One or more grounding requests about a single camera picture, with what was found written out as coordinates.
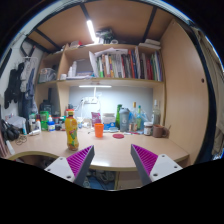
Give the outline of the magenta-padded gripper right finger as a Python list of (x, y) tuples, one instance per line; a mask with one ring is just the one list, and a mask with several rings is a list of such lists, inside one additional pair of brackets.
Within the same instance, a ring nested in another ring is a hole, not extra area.
[(148, 185), (182, 169), (166, 154), (156, 155), (134, 144), (131, 145), (131, 156), (143, 185)]

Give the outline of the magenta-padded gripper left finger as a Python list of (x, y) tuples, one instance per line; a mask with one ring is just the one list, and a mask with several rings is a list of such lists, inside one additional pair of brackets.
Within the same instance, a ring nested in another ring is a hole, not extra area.
[(91, 145), (67, 158), (58, 157), (46, 171), (82, 186), (94, 155), (94, 146)]

